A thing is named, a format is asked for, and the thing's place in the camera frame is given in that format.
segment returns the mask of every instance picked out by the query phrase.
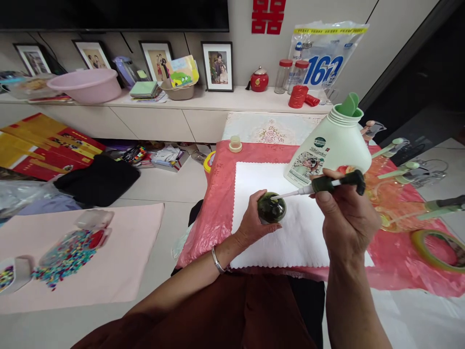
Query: pink mat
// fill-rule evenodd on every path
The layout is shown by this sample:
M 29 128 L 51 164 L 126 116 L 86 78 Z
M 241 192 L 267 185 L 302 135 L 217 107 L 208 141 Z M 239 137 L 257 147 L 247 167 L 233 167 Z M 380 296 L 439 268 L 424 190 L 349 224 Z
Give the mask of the pink mat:
M 192 227 L 177 267 L 185 267 L 231 234 L 236 162 L 289 162 L 298 148 L 295 145 L 243 143 L 240 153 L 232 153 L 228 145 L 229 141 L 217 144 L 201 213 Z M 379 149 L 378 146 L 370 146 L 372 154 Z M 390 162 L 383 172 L 395 169 L 395 165 Z M 401 200 L 424 201 L 411 185 L 405 186 Z M 433 224 L 425 227 L 448 233 L 440 220 L 435 220 Z M 375 267 L 367 268 L 371 287 L 381 290 L 422 288 L 444 297 L 460 297 L 465 293 L 465 274 L 431 268 L 413 248 L 409 233 L 395 234 L 380 230 L 370 244 L 368 252 L 375 264 Z M 244 271 L 288 274 L 320 281 L 327 280 L 329 268 L 252 267 Z
M 30 312 L 98 303 L 133 301 L 160 229 L 164 204 L 102 208 L 115 213 L 111 235 L 76 274 L 51 291 L 31 280 L 9 295 L 0 294 L 0 314 Z M 0 229 L 0 260 L 27 256 L 39 259 L 66 233 L 84 211 L 15 216 Z

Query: blue number 160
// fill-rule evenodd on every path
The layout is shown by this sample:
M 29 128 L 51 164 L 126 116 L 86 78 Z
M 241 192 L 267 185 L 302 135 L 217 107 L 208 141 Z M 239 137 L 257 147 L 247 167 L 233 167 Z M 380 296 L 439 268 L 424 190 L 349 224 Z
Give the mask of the blue number 160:
M 318 85 L 321 81 L 326 81 L 331 72 L 334 70 L 334 75 L 338 73 L 344 58 L 342 56 L 335 57 L 331 62 L 331 57 L 323 56 L 318 60 L 319 56 L 309 59 L 309 69 L 305 77 L 304 84 L 308 84 L 310 80 L 311 85 Z

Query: person's left hand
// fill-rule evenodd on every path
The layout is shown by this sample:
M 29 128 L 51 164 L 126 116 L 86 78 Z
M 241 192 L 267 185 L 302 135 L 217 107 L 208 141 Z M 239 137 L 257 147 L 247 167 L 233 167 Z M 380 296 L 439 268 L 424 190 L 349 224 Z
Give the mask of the person's left hand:
M 244 213 L 241 225 L 234 234 L 244 247 L 248 247 L 269 233 L 273 233 L 282 226 L 279 223 L 262 224 L 258 217 L 257 201 L 267 192 L 266 189 L 252 194 L 248 201 L 247 211 Z

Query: brown sleeve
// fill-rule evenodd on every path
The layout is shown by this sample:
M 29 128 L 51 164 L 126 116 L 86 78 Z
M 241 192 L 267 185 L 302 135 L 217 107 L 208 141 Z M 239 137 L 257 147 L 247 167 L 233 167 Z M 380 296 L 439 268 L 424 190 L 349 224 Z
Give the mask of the brown sleeve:
M 154 326 L 154 320 L 147 315 L 129 315 L 93 330 L 71 349 L 131 348 Z

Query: white plastic bottle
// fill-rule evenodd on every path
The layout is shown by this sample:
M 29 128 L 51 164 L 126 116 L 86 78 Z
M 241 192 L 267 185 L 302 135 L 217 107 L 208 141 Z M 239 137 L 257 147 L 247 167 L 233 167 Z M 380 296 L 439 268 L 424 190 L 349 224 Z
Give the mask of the white plastic bottle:
M 302 188 L 309 185 L 311 175 L 323 173 L 324 167 L 337 170 L 347 165 L 368 171 L 372 157 L 357 127 L 363 117 L 357 105 L 358 97 L 352 109 L 346 102 L 333 107 L 295 152 L 284 171 L 288 181 Z

